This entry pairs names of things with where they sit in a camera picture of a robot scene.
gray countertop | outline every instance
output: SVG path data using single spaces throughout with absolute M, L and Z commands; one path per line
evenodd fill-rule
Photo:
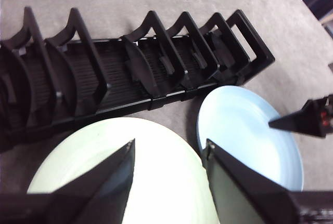
M 155 10 L 170 27 L 182 11 L 198 25 L 214 12 L 227 18 L 242 9 L 263 38 L 276 62 L 245 87 L 265 98 L 280 114 L 300 109 L 309 98 L 332 92 L 333 41 L 301 0 L 1 0 L 1 38 L 21 27 L 23 8 L 33 8 L 44 37 L 58 33 L 71 7 L 79 8 L 92 38 L 119 37 L 138 27 L 149 10 Z M 175 102 L 131 116 L 158 122 L 196 142 L 196 113 L 203 98 Z M 3 192 L 24 192 L 48 153 L 70 132 L 44 142 L 18 146 L 1 155 Z M 333 189 L 333 136 L 318 139 L 294 135 L 304 166 L 304 188 Z

